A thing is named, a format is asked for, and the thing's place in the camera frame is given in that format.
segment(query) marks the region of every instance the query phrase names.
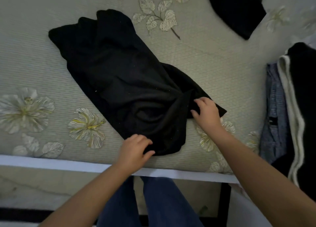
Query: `left hand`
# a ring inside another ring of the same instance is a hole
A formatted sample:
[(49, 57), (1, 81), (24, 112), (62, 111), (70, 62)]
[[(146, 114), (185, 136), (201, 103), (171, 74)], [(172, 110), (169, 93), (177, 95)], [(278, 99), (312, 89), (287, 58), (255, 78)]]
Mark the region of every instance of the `left hand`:
[(155, 151), (151, 150), (143, 154), (145, 148), (152, 143), (146, 136), (132, 135), (123, 142), (115, 165), (128, 175), (135, 173), (155, 153)]

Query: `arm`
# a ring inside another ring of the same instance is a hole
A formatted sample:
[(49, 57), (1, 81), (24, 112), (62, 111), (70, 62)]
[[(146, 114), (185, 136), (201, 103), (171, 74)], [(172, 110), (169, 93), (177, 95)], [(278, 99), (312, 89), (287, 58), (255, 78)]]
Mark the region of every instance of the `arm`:
[(143, 155), (149, 144), (152, 141), (142, 135), (133, 135), (126, 139), (120, 149), (118, 161), (53, 212), (40, 227), (92, 226), (109, 198), (155, 153), (151, 150)]
[(251, 200), (273, 226), (316, 226), (316, 203), (221, 125), (215, 103), (196, 99), (196, 122), (218, 146)]

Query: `leg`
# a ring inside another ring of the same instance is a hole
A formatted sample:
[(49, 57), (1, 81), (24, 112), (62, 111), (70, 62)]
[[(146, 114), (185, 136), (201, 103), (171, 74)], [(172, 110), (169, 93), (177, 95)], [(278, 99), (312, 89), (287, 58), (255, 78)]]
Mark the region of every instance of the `leg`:
[(198, 215), (169, 178), (141, 177), (151, 227), (203, 227)]
[(141, 227), (130, 176), (106, 203), (98, 218), (97, 227)]

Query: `black cloth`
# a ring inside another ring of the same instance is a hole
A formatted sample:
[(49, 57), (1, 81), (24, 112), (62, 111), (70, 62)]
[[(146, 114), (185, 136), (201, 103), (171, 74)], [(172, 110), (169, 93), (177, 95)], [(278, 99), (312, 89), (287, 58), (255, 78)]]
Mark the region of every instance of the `black cloth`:
[[(72, 77), (124, 138), (142, 134), (153, 141), (145, 151), (179, 151), (193, 100), (209, 97), (190, 77), (158, 61), (138, 37), (131, 20), (116, 10), (97, 11), (97, 20), (49, 31)], [(226, 111), (217, 106), (222, 116)]]
[(297, 180), (302, 191), (316, 201), (314, 175), (316, 171), (316, 50), (304, 43), (296, 43), (288, 50), (290, 74), (298, 108), (304, 119), (304, 162), (298, 169)]
[(262, 0), (210, 0), (214, 11), (237, 34), (248, 40), (266, 12)]

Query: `forearm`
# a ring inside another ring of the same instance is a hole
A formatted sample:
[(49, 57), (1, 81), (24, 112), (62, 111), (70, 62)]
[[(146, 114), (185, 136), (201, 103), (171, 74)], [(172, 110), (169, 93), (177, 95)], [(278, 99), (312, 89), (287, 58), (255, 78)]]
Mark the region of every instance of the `forearm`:
[(115, 164), (53, 212), (40, 227), (90, 227), (109, 198), (127, 179)]
[(206, 133), (273, 226), (314, 226), (316, 204), (305, 193), (223, 128)]

